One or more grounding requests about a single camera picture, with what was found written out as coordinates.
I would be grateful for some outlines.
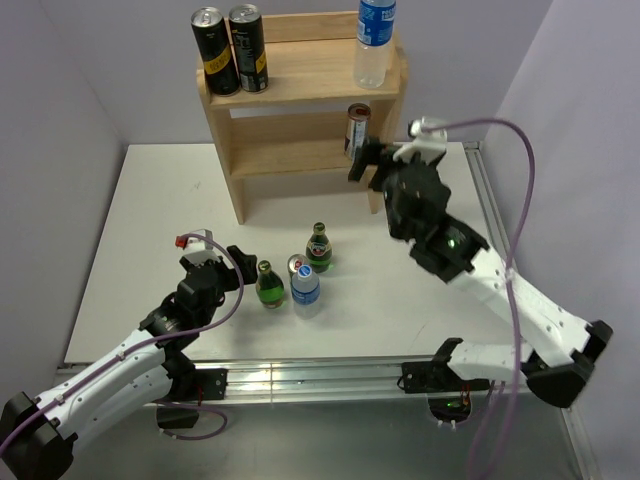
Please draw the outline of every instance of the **green glass bottle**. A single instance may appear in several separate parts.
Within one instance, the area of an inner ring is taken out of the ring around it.
[[[313,226],[313,235],[307,242],[307,258],[315,272],[324,272],[331,265],[331,242],[325,233],[324,223]]]
[[[271,263],[262,260],[258,264],[256,293],[267,308],[278,308],[284,301],[284,284],[280,276],[271,270]]]

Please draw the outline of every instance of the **white table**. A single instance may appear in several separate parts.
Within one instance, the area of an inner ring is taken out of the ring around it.
[[[453,192],[449,212],[487,236],[461,144],[449,144],[439,170]],[[270,260],[286,283],[286,260],[304,253],[317,221],[327,225],[335,259],[321,275],[322,312],[299,319],[290,296],[266,310],[250,285],[237,314],[186,350],[191,359],[431,355],[456,336],[510,342],[506,324],[419,268],[409,246],[389,237],[384,211],[368,212],[362,188],[346,175],[248,181],[249,215],[240,226],[212,145],[129,147],[65,361],[96,360],[175,289],[184,276],[176,235],[208,228],[223,245]],[[227,295],[216,318],[235,298]]]

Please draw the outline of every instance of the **blue bottle cap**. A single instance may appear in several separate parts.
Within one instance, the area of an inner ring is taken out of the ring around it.
[[[307,278],[311,276],[311,267],[309,265],[302,265],[298,269],[298,275],[300,278]]]

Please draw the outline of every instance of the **plastic water bottle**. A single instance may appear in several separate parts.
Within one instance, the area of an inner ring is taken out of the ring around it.
[[[320,310],[320,279],[309,265],[302,265],[291,279],[293,309],[302,318],[314,317]]]
[[[360,0],[353,79],[362,88],[384,83],[395,15],[396,0]]]

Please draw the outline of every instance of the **white wall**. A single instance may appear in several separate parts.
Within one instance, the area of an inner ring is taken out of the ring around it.
[[[531,135],[535,199],[519,267],[554,300],[615,334],[579,404],[604,478],[640,471],[640,3],[555,0],[500,115]],[[523,148],[492,128],[484,158],[510,231]]]
[[[41,0],[129,143],[210,142],[189,19],[201,0]],[[220,0],[223,12],[238,4]],[[264,0],[265,14],[357,10],[358,0]],[[398,0],[409,56],[400,122],[493,115],[551,0]],[[466,133],[483,138],[485,129]]]
[[[0,45],[4,405],[21,390],[36,395],[51,386],[123,148],[36,0],[3,3]]]

